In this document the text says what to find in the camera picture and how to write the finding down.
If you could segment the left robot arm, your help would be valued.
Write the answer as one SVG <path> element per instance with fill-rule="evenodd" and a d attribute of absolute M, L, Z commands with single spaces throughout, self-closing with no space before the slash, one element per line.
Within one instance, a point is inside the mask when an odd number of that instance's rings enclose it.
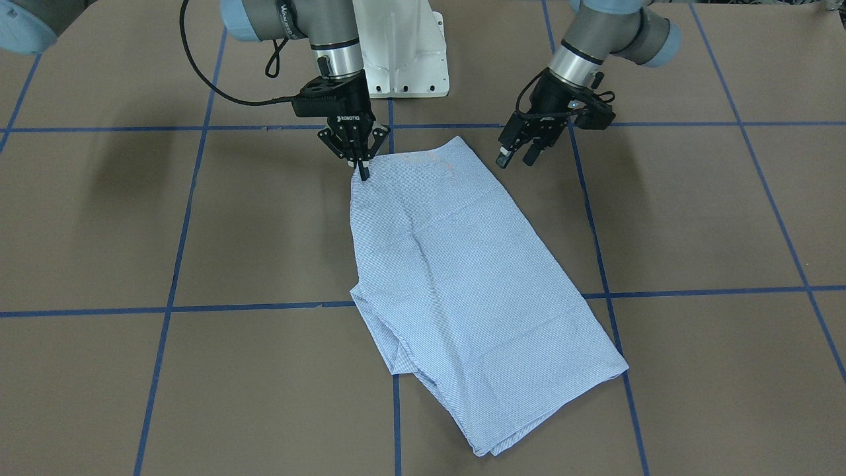
<path fill-rule="evenodd" d="M 613 91 L 600 91 L 601 67 L 616 56 L 645 67 L 662 67 L 681 45 L 679 27 L 647 1 L 573 1 L 574 20 L 552 59 L 520 91 L 499 135 L 496 165 L 506 168 L 521 147 L 534 165 L 567 126 L 605 130 L 615 120 Z"/>

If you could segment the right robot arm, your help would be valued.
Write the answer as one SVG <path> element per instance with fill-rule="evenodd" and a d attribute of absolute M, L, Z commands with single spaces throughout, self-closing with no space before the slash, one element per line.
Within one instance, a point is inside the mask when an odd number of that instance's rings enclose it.
<path fill-rule="evenodd" d="M 3 1 L 2 48 L 36 56 L 51 48 L 90 1 Z M 321 141 L 360 180 L 384 144 L 389 127 L 371 107 L 360 33 L 350 1 L 221 1 L 221 20 L 242 42 L 271 40 L 281 52 L 290 40 L 308 40 L 317 66 L 312 79 L 293 96 L 260 100 L 260 106 L 289 103 L 300 118 L 325 118 Z"/>

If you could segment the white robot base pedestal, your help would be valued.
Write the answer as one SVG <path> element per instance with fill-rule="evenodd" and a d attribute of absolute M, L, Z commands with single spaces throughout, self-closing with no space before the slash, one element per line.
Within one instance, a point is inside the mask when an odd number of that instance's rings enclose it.
<path fill-rule="evenodd" d="M 442 14 L 428 1 L 354 1 L 372 99 L 440 99 L 450 91 Z"/>

